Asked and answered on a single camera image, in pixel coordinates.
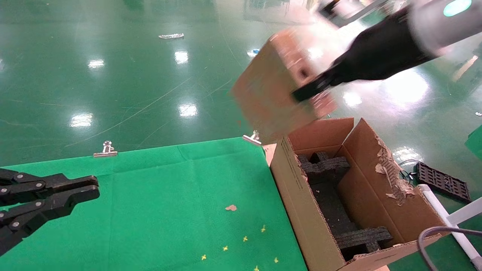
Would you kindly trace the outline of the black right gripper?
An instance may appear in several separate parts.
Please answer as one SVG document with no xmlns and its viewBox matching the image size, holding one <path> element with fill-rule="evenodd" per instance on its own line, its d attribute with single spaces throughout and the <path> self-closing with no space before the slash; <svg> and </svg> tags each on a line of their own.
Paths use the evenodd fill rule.
<svg viewBox="0 0 482 271">
<path fill-rule="evenodd" d="M 419 47 L 409 26 L 410 7 L 404 7 L 362 31 L 327 73 L 291 93 L 297 102 L 308 100 L 339 84 L 378 81 L 434 59 Z"/>
</svg>

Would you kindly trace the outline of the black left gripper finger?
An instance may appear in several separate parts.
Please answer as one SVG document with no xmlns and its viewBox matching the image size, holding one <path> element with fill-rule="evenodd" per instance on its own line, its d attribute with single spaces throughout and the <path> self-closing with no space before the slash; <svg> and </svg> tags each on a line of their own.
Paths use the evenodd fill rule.
<svg viewBox="0 0 482 271">
<path fill-rule="evenodd" d="M 98 179 L 93 176 L 68 179 L 64 174 L 38 177 L 8 169 L 0 170 L 0 206 L 25 204 L 50 196 L 75 195 L 80 202 L 99 198 Z"/>
<path fill-rule="evenodd" d="M 99 196 L 98 186 L 78 187 L 2 210 L 0 255 L 13 249 L 48 221 L 68 216 L 77 204 Z"/>
</svg>

